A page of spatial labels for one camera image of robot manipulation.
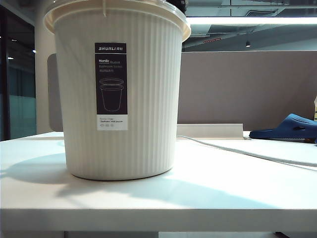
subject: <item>desk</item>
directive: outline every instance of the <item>desk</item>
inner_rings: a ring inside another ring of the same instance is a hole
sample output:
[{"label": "desk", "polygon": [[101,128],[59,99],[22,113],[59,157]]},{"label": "desk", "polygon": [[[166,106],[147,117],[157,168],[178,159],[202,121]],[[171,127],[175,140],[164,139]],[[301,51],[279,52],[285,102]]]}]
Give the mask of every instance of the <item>desk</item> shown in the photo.
[{"label": "desk", "polygon": [[[314,144],[217,140],[316,160]],[[0,142],[4,231],[317,231],[317,171],[176,142],[172,170],[92,181],[68,173],[63,134]]]}]

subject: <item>blue slipper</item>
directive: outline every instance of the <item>blue slipper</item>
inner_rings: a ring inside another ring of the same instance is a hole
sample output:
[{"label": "blue slipper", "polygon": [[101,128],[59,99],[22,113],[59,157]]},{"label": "blue slipper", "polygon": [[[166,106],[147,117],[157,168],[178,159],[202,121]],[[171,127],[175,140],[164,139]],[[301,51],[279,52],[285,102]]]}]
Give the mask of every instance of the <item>blue slipper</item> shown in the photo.
[{"label": "blue slipper", "polygon": [[250,137],[254,139],[315,139],[317,138],[317,121],[290,114],[277,128],[254,130],[250,132]]}]

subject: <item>fluorescent light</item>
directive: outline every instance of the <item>fluorescent light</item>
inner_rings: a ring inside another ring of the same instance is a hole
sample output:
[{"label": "fluorescent light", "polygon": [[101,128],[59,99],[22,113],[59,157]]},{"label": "fluorescent light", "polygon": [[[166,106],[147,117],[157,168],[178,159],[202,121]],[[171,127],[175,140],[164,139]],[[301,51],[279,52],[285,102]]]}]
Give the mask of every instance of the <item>fluorescent light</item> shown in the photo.
[{"label": "fluorescent light", "polygon": [[188,17],[192,25],[317,24],[317,17]]}]

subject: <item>cubicle divider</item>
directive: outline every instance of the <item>cubicle divider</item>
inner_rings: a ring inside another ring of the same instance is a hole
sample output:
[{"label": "cubicle divider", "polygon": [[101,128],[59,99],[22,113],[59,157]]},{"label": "cubicle divider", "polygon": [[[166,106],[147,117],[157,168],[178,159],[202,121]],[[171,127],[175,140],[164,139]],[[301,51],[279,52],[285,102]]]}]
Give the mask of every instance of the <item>cubicle divider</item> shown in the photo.
[{"label": "cubicle divider", "polygon": [[[276,127],[290,113],[313,119],[317,51],[182,54],[178,123]],[[55,54],[48,58],[50,125],[62,131]]]}]

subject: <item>glass window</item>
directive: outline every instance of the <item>glass window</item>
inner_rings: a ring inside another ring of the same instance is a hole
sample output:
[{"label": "glass window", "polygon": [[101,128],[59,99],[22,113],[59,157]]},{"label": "glass window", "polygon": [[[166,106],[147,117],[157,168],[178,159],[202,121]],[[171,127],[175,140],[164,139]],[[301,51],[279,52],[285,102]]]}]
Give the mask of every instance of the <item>glass window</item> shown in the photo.
[{"label": "glass window", "polygon": [[0,140],[36,134],[34,27],[0,6]]},{"label": "glass window", "polygon": [[1,57],[1,48],[2,48],[2,31],[1,31],[1,21],[2,17],[0,17],[0,141],[4,140],[4,125],[3,125],[3,88],[2,88],[2,57]]},{"label": "glass window", "polygon": [[9,15],[8,67],[11,139],[36,134],[34,28]]}]

